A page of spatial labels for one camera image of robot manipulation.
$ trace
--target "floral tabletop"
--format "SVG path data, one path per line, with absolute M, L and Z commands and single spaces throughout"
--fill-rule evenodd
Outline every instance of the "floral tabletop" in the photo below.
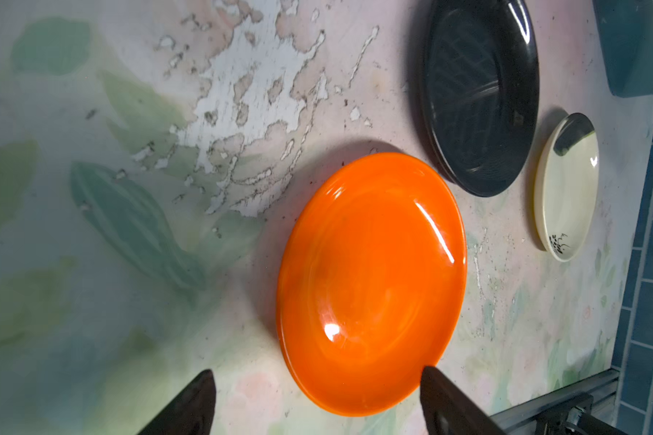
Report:
M 424 434 L 322 411 L 274 330 L 280 258 L 342 165 L 430 164 L 412 61 L 428 1 L 0 1 L 0 434 L 135 434 L 200 370 L 213 434 Z M 488 413 L 609 367 L 653 129 L 610 95 L 590 2 L 528 0 L 536 146 L 506 192 L 451 185 L 467 231 L 461 317 L 438 364 Z M 588 115 L 600 188 L 559 264 L 531 214 L 560 109 Z

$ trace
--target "black oval bowl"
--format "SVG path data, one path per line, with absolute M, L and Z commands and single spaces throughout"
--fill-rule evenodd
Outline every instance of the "black oval bowl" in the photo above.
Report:
M 500 194 L 537 123 L 539 62 L 523 1 L 434 1 L 422 75 L 423 117 L 445 172 L 471 194 Z

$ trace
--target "orange plate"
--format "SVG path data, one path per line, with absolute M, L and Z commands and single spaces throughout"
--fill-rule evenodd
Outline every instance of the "orange plate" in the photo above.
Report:
M 276 327 L 314 403 L 371 415 L 411 394 L 460 316 L 467 244 L 444 180 L 382 153 L 331 176 L 297 220 L 280 266 Z

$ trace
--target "teal container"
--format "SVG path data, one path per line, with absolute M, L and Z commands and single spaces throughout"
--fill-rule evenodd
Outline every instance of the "teal container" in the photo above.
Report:
M 594 0 L 609 89 L 653 94 L 653 0 Z

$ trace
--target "dish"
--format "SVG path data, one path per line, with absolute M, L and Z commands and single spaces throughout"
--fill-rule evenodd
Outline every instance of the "dish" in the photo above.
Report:
M 559 261 L 583 245 L 597 202 L 597 135 L 583 113 L 563 119 L 542 151 L 535 179 L 535 221 L 545 248 Z
M 466 279 L 460 211 L 433 169 L 399 153 L 345 166 L 283 254 L 276 328 L 290 374 L 332 413 L 398 404 L 442 356 Z
M 540 79 L 522 0 L 434 1 L 423 54 L 423 116 L 447 175 L 476 196 L 507 189 L 537 123 Z

